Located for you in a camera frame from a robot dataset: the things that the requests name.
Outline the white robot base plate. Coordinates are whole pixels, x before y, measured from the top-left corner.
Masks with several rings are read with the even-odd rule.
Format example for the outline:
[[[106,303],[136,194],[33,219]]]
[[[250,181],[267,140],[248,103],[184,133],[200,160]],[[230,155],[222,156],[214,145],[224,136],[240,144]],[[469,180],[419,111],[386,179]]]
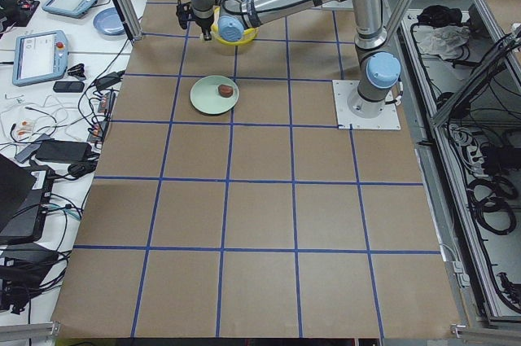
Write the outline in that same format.
[[[393,94],[389,90],[383,101],[376,103],[364,100],[358,94],[358,80],[333,80],[333,96],[337,127],[355,130],[401,129]]]

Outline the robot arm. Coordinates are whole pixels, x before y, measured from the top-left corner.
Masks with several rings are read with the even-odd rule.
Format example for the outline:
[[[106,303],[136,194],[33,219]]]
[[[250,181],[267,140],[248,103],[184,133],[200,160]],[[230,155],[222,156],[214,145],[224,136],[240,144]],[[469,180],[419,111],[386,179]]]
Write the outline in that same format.
[[[329,2],[346,1],[352,2],[355,13],[355,46],[361,69],[357,88],[348,96],[348,108],[361,118],[375,118],[382,113],[401,74],[398,59],[383,51],[390,28],[383,23],[382,0],[189,0],[177,4],[176,15],[182,28],[195,22],[207,41],[212,38],[212,24],[217,24],[222,39],[237,42],[250,28]]]

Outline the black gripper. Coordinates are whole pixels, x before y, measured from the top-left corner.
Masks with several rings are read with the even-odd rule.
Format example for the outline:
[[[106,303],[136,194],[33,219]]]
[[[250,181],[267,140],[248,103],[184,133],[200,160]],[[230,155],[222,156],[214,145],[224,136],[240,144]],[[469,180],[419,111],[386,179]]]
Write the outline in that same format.
[[[203,39],[206,42],[212,40],[211,27],[214,23],[214,10],[197,11],[193,10],[193,18],[202,30]]]

